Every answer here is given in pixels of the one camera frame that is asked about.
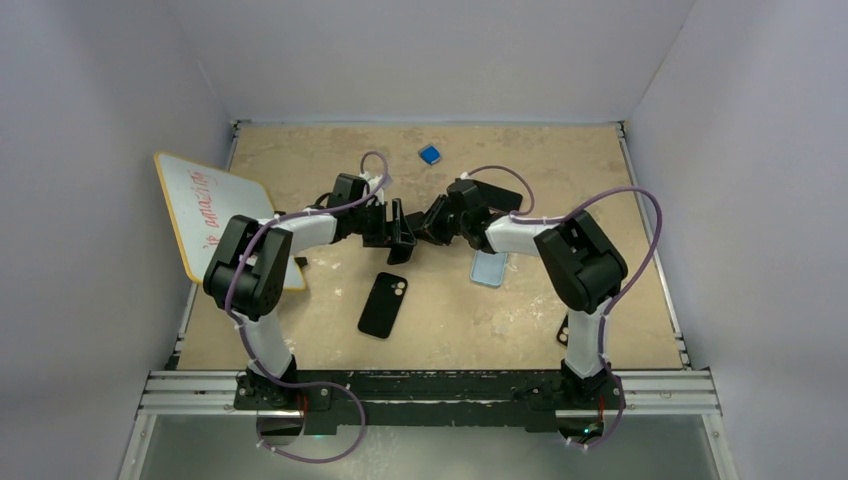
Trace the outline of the black phone with camera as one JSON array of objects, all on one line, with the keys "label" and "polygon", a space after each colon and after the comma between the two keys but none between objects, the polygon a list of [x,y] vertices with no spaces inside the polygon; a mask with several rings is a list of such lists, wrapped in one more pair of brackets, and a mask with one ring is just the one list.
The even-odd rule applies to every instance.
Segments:
[{"label": "black phone with camera", "polygon": [[371,337],[387,339],[397,319],[407,287],[408,281],[403,277],[388,272],[378,273],[360,315],[358,330]]}]

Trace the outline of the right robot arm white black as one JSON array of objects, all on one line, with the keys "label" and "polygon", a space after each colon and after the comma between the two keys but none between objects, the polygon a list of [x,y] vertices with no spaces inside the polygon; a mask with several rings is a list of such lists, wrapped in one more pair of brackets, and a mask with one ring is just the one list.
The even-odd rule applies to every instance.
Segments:
[{"label": "right robot arm white black", "polygon": [[576,407],[596,399],[610,380],[606,316],[628,275],[622,255],[585,210],[563,220],[522,219],[482,183],[458,179],[431,206],[406,217],[420,240],[448,245],[456,237],[488,254],[541,259],[565,304],[566,353],[561,392]]}]

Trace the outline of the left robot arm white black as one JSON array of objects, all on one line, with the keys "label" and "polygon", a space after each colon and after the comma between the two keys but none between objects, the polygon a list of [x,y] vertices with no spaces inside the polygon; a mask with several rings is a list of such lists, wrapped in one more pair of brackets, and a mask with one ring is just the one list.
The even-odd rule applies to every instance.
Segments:
[{"label": "left robot arm white black", "polygon": [[389,264],[411,257],[417,240],[399,200],[386,203],[384,176],[342,173],[333,189],[301,212],[257,220],[233,216],[202,281],[203,291],[233,320],[248,355],[246,398],[284,409],[297,399],[294,355],[286,345],[276,307],[292,256],[358,235],[366,248],[386,248]]}]

